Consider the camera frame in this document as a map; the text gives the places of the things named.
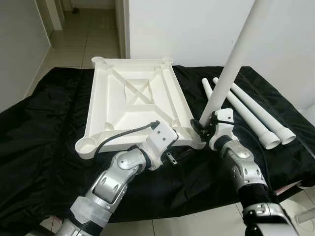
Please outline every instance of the white pole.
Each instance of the white pole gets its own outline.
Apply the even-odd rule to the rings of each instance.
[[[288,128],[280,124],[272,115],[263,109],[255,100],[245,93],[235,83],[232,85],[232,91],[244,102],[249,109],[279,138],[283,145],[290,143],[296,135]]]
[[[215,77],[213,82],[219,84],[218,78]],[[227,99],[258,136],[265,149],[272,149],[280,143],[279,138],[269,131],[232,92],[228,92]]]
[[[220,74],[219,83],[213,90],[211,99],[208,101],[201,115],[199,122],[203,127],[209,125],[209,118],[212,112],[221,108],[223,101],[225,100],[226,95],[242,66],[247,49],[251,44],[252,34],[256,30],[257,23],[265,17],[264,15],[266,15],[267,9],[264,9],[265,7],[268,7],[268,4],[265,4],[263,0],[256,0],[254,2],[241,33],[232,49],[222,73]]]
[[[212,94],[212,89],[211,89],[211,86],[210,86],[210,84],[209,84],[209,81],[208,81],[207,78],[203,78],[203,79],[201,80],[201,82],[202,82],[203,88],[205,89],[207,98],[208,98],[208,100],[209,100],[210,97],[211,97],[211,94]]]

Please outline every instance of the pipe end cap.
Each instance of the pipe end cap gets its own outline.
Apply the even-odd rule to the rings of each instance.
[[[275,134],[281,140],[282,145],[286,145],[292,142],[296,137],[296,135],[290,129],[286,127],[279,129],[277,132],[275,132]]]
[[[267,150],[273,149],[280,144],[280,139],[271,131],[261,135],[259,141]]]

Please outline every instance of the white plastic tray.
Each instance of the white plastic tray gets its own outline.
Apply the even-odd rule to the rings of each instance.
[[[205,142],[191,127],[192,114],[172,69],[172,59],[92,58],[94,78],[84,137],[75,149],[93,157],[105,139],[159,120],[176,130],[174,146],[202,149]],[[100,151],[126,150],[146,140],[151,129],[110,141]]]

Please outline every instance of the black cable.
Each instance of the black cable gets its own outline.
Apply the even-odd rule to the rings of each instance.
[[[231,124],[234,125],[236,127],[240,127],[242,128],[247,134],[249,134],[251,136],[252,139],[255,140],[257,146],[259,147],[259,150],[261,152],[261,156],[264,162],[264,167],[265,167],[265,175],[266,175],[266,180],[267,180],[267,184],[268,187],[270,189],[270,191],[272,191],[272,187],[271,187],[271,182],[270,182],[270,178],[269,178],[269,171],[268,171],[268,166],[267,166],[267,158],[265,156],[264,150],[261,147],[260,142],[257,140],[257,138],[255,137],[254,134],[252,134],[252,132],[250,132],[247,128],[245,128],[244,126],[240,125],[240,124],[235,124],[233,122],[229,122],[229,121],[224,121],[224,120],[215,120],[214,123],[223,123],[223,124]]]
[[[127,134],[131,134],[131,133],[134,133],[134,132],[138,132],[140,130],[143,130],[143,129],[146,129],[146,128],[149,128],[151,127],[152,129],[154,129],[155,127],[157,127],[159,124],[159,121],[155,121],[155,122],[151,122],[150,124],[147,124],[145,126],[142,126],[142,127],[139,127],[139,128],[136,128],[136,129],[131,129],[131,130],[128,130],[128,131],[125,131],[125,132],[122,132],[120,134],[116,134],[108,139],[106,139],[105,141],[101,142],[100,145],[98,145],[97,149],[95,150],[95,153],[94,153],[94,156],[93,158],[96,158],[96,155],[99,153],[100,149],[106,144],[108,143],[109,141],[113,140],[113,139],[116,139],[116,138],[119,138],[121,136],[124,136],[124,135],[127,135]]]

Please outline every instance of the tiled floor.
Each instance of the tiled floor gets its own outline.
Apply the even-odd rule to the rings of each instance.
[[[63,31],[51,36],[53,48],[48,53],[30,93],[38,81],[53,67],[92,68],[91,58],[119,58],[115,11],[80,9],[67,12]],[[306,209],[315,207],[315,187],[292,198]],[[232,204],[183,217],[108,224],[106,236],[243,236],[245,226],[242,206]],[[61,222],[50,217],[41,225],[56,232]]]

